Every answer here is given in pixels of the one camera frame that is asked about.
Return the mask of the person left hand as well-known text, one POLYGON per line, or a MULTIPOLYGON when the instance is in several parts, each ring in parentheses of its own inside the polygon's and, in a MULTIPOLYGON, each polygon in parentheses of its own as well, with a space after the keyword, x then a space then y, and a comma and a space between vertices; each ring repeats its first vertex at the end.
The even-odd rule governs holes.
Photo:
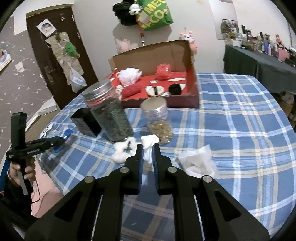
MULTIPOLYGON (((35 158, 30 157, 26 159, 26 167, 25 167, 25 174, 23 178, 25 180, 29 180, 30 182, 36 181, 36 171, 35 171, 35 158)), ((8 178, 15 185, 16 187, 20 187, 21 182, 19 178, 19 173, 22 173, 22 166, 15 162, 10 163, 10 167, 8 170, 8 178)))

